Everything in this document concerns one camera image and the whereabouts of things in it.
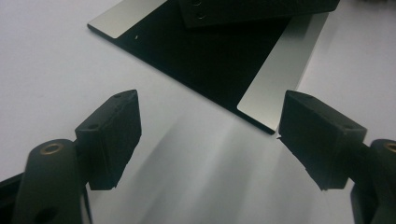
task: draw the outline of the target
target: white surface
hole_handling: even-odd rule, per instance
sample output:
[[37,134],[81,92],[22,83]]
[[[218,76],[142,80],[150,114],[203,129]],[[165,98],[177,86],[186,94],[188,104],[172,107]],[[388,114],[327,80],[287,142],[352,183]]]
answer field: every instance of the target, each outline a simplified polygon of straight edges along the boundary
[[[110,95],[137,89],[143,135],[119,186],[90,192],[95,223],[353,223],[350,184],[320,192],[276,140],[86,23],[117,0],[0,2],[0,179],[76,128]],[[299,91],[396,139],[396,6],[344,0]]]

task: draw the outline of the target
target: silver metal border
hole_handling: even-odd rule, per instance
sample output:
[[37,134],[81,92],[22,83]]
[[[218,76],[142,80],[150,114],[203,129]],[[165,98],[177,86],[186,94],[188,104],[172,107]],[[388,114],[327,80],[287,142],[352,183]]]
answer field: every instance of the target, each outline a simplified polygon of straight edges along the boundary
[[287,90],[295,90],[329,13],[291,19],[237,109],[276,130]]

